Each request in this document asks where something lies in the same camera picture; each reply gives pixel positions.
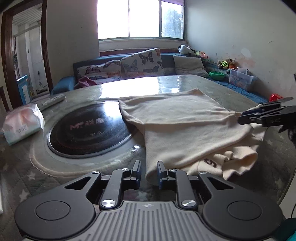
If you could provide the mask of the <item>left butterfly pillow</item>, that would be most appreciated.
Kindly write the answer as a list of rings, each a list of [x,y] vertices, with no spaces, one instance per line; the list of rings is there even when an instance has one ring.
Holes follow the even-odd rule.
[[[99,65],[79,67],[76,74],[77,80],[87,77],[96,82],[96,84],[123,80],[120,60],[111,60]]]

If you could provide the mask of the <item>quilted grey table cover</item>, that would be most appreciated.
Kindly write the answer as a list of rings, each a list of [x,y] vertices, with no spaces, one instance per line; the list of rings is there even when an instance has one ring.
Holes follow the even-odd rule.
[[[99,170],[110,174],[117,168],[131,167],[135,160],[145,162],[144,139],[140,132],[118,148],[103,155],[69,159],[52,152],[47,144],[52,126],[69,112],[103,101],[125,96],[142,96],[200,89],[229,111],[242,112],[255,102],[241,94],[196,75],[148,77],[109,82],[72,90],[65,100],[43,111],[45,127],[32,136],[9,146],[1,138],[1,240],[20,240],[14,221],[17,206],[27,198],[43,193],[74,178]],[[258,149],[258,160],[252,169],[231,181],[266,195],[283,205],[295,176],[295,147],[286,133],[268,128]]]

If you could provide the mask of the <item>blue white cabinet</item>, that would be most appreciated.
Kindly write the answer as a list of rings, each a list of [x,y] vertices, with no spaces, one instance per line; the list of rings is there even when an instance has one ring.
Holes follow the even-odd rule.
[[[20,92],[22,104],[29,104],[33,98],[33,87],[31,84],[30,76],[28,74],[23,75],[16,80],[18,90]]]

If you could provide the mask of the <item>grey plain cushion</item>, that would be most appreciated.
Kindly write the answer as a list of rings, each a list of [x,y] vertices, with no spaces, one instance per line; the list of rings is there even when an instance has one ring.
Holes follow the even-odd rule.
[[[175,72],[177,75],[197,75],[209,78],[200,58],[174,55]]]

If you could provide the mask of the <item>grey remote control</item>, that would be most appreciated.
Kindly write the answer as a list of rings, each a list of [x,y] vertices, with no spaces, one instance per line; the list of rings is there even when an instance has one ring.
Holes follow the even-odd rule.
[[[50,108],[51,106],[58,104],[66,99],[64,94],[59,94],[56,96],[52,96],[48,99],[44,99],[37,104],[40,111],[44,111],[45,109]]]

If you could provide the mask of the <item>red plastic stool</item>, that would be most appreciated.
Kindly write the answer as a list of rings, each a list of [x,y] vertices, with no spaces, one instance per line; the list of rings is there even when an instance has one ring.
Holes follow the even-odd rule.
[[[283,97],[281,95],[273,93],[269,97],[269,102],[278,101],[278,100],[281,100],[281,99],[283,99]]]

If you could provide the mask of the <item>pink cloth on sofa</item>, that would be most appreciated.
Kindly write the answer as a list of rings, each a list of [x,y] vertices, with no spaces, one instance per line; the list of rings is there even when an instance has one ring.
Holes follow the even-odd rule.
[[[97,85],[97,83],[94,80],[91,80],[87,76],[84,76],[78,80],[77,84],[74,86],[74,89],[91,87],[94,85]]]

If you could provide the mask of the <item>stuffed toys pile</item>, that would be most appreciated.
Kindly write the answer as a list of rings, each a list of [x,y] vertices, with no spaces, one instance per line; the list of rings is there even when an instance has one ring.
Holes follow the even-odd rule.
[[[223,61],[219,60],[217,62],[217,67],[219,69],[224,69],[224,70],[228,70],[228,69],[235,70],[235,60],[234,59],[225,59]]]

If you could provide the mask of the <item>window with metal frame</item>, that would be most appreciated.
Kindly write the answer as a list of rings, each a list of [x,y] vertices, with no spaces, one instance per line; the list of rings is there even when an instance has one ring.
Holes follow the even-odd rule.
[[[185,1],[97,2],[98,39],[185,39]]]

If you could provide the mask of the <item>butterfly pillow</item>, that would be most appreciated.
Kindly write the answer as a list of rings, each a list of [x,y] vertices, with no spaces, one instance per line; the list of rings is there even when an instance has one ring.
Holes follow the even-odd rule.
[[[76,74],[77,80],[87,77],[96,82],[96,84],[123,80],[120,60],[111,60],[99,65],[79,67]]]
[[[128,78],[165,75],[159,48],[128,55],[121,59],[121,64]]]

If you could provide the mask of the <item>clear plastic storage box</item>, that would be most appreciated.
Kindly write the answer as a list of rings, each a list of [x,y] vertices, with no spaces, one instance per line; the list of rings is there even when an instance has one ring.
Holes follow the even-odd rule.
[[[228,69],[227,73],[229,74],[229,83],[239,87],[241,89],[250,91],[255,84],[257,77],[239,72],[233,69]]]

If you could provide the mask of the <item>green bowl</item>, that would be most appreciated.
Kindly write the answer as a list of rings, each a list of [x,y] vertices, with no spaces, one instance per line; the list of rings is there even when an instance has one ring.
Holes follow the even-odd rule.
[[[216,81],[222,81],[225,78],[225,74],[217,71],[210,71],[209,76]]]

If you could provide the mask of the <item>tissue pack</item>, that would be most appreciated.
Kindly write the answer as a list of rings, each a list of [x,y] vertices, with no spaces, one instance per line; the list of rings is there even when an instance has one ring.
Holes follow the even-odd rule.
[[[9,146],[44,128],[44,117],[36,103],[30,103],[10,111],[4,120],[3,133]]]

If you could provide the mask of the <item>cream sweater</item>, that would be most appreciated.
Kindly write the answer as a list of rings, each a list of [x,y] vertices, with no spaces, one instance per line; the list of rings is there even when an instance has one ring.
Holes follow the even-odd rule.
[[[146,180],[156,185],[157,161],[188,175],[202,171],[229,179],[255,164],[266,129],[240,125],[228,111],[195,88],[186,92],[119,100],[122,116],[144,136]]]

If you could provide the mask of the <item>dark wooden door frame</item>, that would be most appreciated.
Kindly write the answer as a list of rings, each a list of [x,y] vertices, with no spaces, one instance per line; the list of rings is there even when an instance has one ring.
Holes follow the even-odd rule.
[[[13,51],[11,48],[13,16],[37,4],[42,4],[41,45],[42,45],[44,68],[45,68],[49,91],[52,91],[54,87],[52,77],[51,77],[51,72],[50,72],[48,48],[47,48],[47,30],[46,30],[47,3],[48,3],[47,1],[22,1],[2,12],[1,61],[3,65],[6,89],[9,95],[9,100],[10,100],[12,109],[18,108],[23,105],[21,100],[21,95],[18,89],[18,85],[16,83],[16,76],[13,70],[13,67],[14,67]]]

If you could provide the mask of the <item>panda plush toy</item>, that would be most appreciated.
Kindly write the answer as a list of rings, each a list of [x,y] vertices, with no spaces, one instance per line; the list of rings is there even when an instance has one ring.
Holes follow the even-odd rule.
[[[192,50],[190,46],[185,46],[185,45],[178,46],[178,52],[181,55],[188,55],[188,56],[196,55],[196,51]]]

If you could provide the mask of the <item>right butterfly pillow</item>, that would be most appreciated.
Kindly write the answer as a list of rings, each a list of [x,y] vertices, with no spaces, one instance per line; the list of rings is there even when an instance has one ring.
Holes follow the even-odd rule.
[[[159,48],[128,55],[121,59],[121,64],[128,78],[165,75]]]

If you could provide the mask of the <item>black round induction cooktop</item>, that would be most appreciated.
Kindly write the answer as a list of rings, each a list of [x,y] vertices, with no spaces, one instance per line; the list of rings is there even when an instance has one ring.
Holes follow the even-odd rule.
[[[47,144],[61,157],[89,158],[120,147],[135,133],[136,127],[122,117],[119,102],[103,101],[63,116],[49,131]]]

